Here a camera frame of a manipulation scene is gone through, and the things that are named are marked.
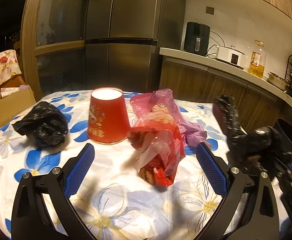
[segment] stainless steel refrigerator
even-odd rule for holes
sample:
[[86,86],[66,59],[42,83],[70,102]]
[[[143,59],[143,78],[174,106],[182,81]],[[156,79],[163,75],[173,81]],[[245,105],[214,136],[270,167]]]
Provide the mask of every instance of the stainless steel refrigerator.
[[158,89],[160,47],[180,49],[186,0],[89,0],[86,77],[89,89]]

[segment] red paper bucket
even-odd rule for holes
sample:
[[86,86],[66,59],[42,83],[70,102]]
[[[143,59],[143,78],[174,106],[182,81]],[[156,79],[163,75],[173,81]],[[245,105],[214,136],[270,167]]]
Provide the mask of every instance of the red paper bucket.
[[124,94],[118,88],[92,91],[87,135],[101,144],[115,144],[127,138],[130,128]]

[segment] blue gripper pad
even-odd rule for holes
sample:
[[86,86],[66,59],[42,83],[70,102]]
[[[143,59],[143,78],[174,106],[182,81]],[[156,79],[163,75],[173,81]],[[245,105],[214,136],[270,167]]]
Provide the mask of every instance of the blue gripper pad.
[[87,143],[75,159],[76,158],[76,163],[65,178],[64,194],[67,198],[70,198],[71,195],[75,195],[77,193],[90,165],[92,165],[95,158],[94,146]]
[[216,160],[218,157],[213,155],[205,143],[200,143],[197,145],[196,157],[214,192],[224,198],[228,192],[228,174],[225,174],[225,170],[222,171],[220,166],[217,164]]

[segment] kitchen countertop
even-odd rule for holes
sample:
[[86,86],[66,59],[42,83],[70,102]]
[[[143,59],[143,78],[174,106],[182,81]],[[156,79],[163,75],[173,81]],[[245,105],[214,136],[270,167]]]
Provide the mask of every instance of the kitchen countertop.
[[280,89],[271,85],[267,81],[265,81],[261,78],[258,78],[258,77],[254,76],[254,75],[252,75],[244,70],[241,70],[239,68],[233,67],[231,65],[217,61],[215,59],[203,57],[200,55],[196,55],[196,54],[192,54],[189,52],[176,50],[176,49],[160,48],[159,54],[161,54],[165,57],[170,57],[170,58],[175,58],[175,59],[179,59],[179,60],[183,60],[183,61],[193,62],[193,63],[199,64],[201,66],[213,68],[213,69],[228,73],[230,75],[237,76],[241,79],[248,81],[249,83],[252,83],[258,87],[261,87],[262,89],[270,92],[271,94],[277,96],[278,98],[281,98],[288,105],[290,105],[292,107],[292,98],[289,97],[286,93],[282,92]]

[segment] electrical outlet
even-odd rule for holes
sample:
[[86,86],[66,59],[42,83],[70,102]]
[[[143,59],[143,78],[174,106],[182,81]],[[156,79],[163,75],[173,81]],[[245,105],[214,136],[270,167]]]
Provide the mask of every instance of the electrical outlet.
[[206,7],[206,13],[214,15],[215,14],[215,9],[213,7],[207,6]]

